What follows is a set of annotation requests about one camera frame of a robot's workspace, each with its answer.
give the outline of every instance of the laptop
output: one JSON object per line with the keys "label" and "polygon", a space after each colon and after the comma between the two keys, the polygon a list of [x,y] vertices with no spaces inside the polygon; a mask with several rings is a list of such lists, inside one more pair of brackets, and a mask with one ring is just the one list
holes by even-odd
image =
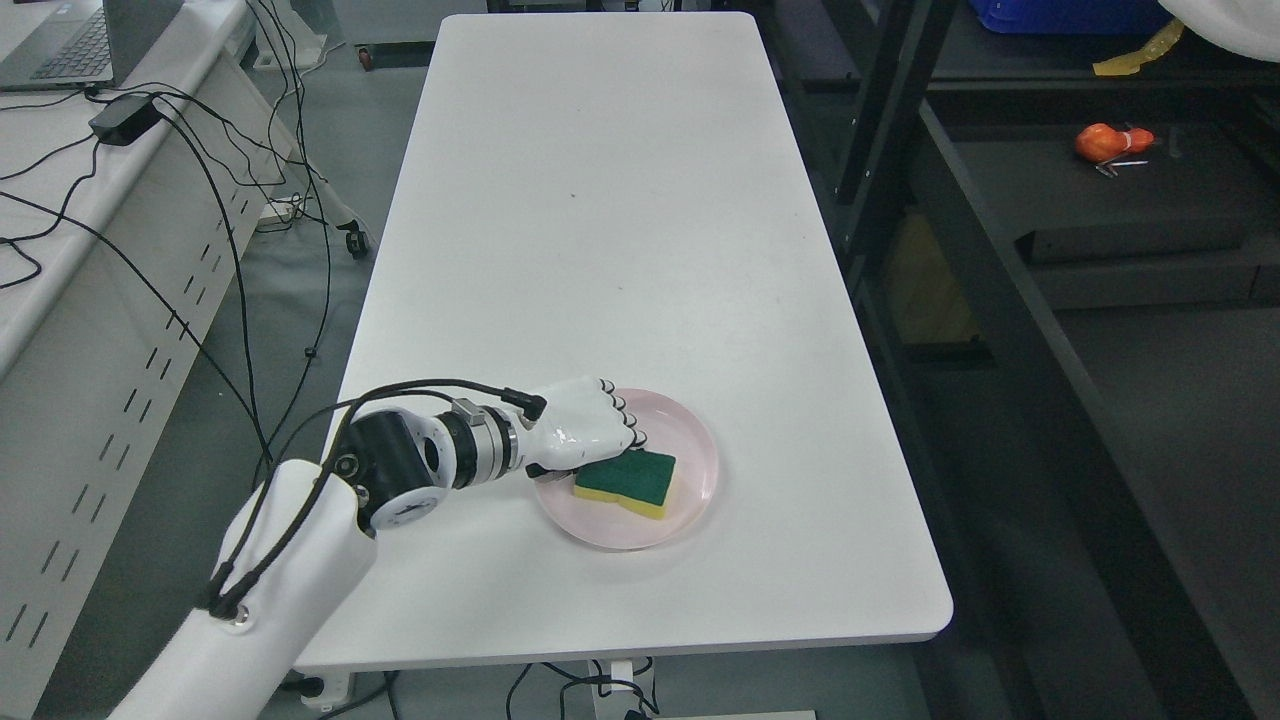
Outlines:
{"label": "laptop", "polygon": [[58,0],[45,22],[0,61],[0,90],[115,87],[129,77],[182,3]]}

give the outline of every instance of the yellow tape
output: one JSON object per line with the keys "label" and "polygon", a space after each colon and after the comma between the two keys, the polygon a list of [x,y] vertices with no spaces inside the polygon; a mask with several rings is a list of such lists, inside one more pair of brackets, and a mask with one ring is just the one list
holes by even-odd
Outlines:
{"label": "yellow tape", "polygon": [[1119,76],[1132,76],[1135,74],[1142,67],[1152,60],[1158,60],[1169,53],[1178,40],[1183,36],[1183,29],[1187,26],[1183,20],[1175,19],[1167,26],[1160,28],[1142,50],[1137,53],[1125,53],[1124,55],[1111,58],[1110,60],[1103,60],[1101,63],[1093,63],[1093,74],[1098,77],[1119,77]]}

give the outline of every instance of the blue bin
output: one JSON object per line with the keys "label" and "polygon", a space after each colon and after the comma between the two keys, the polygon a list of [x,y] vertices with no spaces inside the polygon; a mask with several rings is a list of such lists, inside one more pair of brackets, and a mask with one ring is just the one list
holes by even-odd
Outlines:
{"label": "blue bin", "polygon": [[1157,0],[969,0],[995,32],[1151,35],[1172,15]]}

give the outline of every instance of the laptop keyboard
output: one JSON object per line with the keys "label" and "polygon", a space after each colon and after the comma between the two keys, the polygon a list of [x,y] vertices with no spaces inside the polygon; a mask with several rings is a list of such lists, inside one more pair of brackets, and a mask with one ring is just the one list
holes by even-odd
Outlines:
{"label": "laptop keyboard", "polygon": [[60,77],[96,76],[111,61],[111,44],[106,36],[106,14],[101,8],[84,20],[83,27],[56,55],[45,61],[31,77],[47,79]]}

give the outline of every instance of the green scouring pad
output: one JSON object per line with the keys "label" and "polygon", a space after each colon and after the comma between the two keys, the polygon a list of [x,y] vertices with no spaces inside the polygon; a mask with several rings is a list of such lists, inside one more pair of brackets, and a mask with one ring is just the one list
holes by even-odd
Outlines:
{"label": "green scouring pad", "polygon": [[671,455],[628,450],[611,460],[582,466],[573,480],[573,495],[617,502],[632,512],[662,520],[675,473],[676,459]]}

